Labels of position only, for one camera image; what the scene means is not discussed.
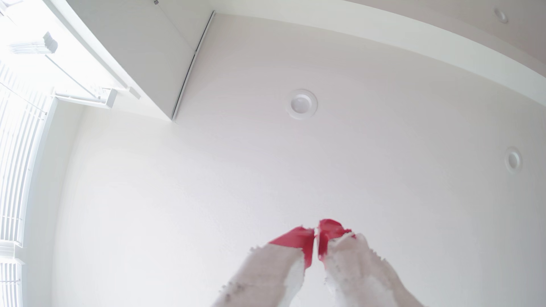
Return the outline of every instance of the recessed light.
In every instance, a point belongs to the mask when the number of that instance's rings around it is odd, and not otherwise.
[[[495,8],[494,12],[495,12],[495,15],[497,15],[497,18],[500,22],[502,23],[508,22],[508,17],[506,17],[506,14],[503,11]]]
[[[511,174],[517,174],[521,170],[523,160],[519,150],[515,147],[509,147],[505,153],[505,165]]]
[[[317,98],[310,91],[294,91],[288,99],[286,111],[295,119],[308,119],[317,111]]]

